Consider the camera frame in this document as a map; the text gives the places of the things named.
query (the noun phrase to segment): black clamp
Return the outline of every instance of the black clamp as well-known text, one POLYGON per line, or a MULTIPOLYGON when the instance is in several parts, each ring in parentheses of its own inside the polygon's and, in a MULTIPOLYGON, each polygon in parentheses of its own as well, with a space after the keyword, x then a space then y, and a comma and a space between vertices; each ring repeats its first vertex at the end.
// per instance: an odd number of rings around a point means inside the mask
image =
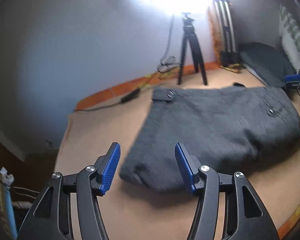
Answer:
POLYGON ((213 240, 220 192, 226 199, 222 239, 279 240, 268 211, 243 173, 217 173, 190 156, 183 143, 176 145, 175 156, 187 191, 199 196, 188 240, 213 240))
POLYGON ((32 204, 17 240, 73 239, 70 193, 77 193, 82 240, 107 240, 96 196, 110 189, 120 158, 120 145, 112 143, 106 155, 79 173, 63 176, 55 172, 32 204))

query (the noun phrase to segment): table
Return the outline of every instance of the table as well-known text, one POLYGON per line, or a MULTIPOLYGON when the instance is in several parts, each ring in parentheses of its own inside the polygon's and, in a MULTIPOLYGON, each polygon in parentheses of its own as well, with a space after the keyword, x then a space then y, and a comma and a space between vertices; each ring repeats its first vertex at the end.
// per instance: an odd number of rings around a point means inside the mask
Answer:
MULTIPOLYGON (((184 77, 181 87, 212 89, 230 86, 234 82, 246 87, 263 86, 246 70, 240 74, 223 69, 212 70, 207 72, 207 77, 207 87, 202 85, 200 74, 184 77)), ((162 85, 177 87, 176 80, 166 81, 162 85)), ((55 171, 68 175, 93 165, 100 155, 107 152, 113 141, 121 145, 118 171, 147 116, 151 95, 152 89, 149 88, 143 90, 138 98, 123 105, 70 114, 55 171)), ((116 100, 114 98, 103 104, 111 104, 116 100)), ((300 97, 297 94, 293 97, 293 104, 300 115, 300 97)), ((248 179, 279 229, 279 235, 284 235, 290 229, 291 221, 300 215, 300 209, 295 213, 300 205, 300 149, 284 162, 255 172, 248 179)), ((104 197, 99 197, 98 202, 110 240, 184 240, 191 227, 197 198, 185 191, 159 194, 131 185, 122 181, 117 172, 110 190, 104 197)), ((222 237, 224 204, 225 197, 221 194, 215 239, 222 237)), ((71 208, 74 238, 79 240, 81 236, 74 197, 71 199, 71 208)))

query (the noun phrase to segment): black cloth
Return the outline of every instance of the black cloth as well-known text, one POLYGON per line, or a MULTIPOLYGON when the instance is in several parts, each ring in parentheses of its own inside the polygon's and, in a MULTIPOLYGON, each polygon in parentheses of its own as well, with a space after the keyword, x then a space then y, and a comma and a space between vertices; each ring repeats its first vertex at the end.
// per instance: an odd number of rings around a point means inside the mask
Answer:
POLYGON ((300 141, 300 117, 282 89, 156 88, 153 105, 120 170, 155 191, 183 187, 174 148, 183 142, 202 164, 233 174, 245 163, 300 141))
POLYGON ((248 64, 270 87, 285 86, 285 76, 295 70, 284 53, 258 42, 239 46, 241 60, 248 64))

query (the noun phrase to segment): gray pillow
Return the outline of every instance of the gray pillow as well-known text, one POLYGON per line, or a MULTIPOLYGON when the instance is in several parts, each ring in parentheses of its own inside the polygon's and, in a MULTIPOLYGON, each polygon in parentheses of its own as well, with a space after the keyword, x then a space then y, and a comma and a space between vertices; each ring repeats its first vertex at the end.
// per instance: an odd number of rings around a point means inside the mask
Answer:
POLYGON ((286 56, 275 48, 258 42, 239 46, 240 58, 248 64, 268 86, 281 88, 285 76, 293 75, 295 70, 286 56))

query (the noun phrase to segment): tripod head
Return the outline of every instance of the tripod head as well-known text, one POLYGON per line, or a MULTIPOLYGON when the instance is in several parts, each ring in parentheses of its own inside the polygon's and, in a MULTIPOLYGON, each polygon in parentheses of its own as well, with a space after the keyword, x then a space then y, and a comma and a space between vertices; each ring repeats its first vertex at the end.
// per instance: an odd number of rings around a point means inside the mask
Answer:
POLYGON ((184 26, 192 25, 192 22, 194 22, 194 20, 192 18, 188 17, 188 14, 191 14, 191 13, 189 13, 189 12, 182 12, 182 14, 184 15, 184 17, 182 18, 183 25, 184 26))

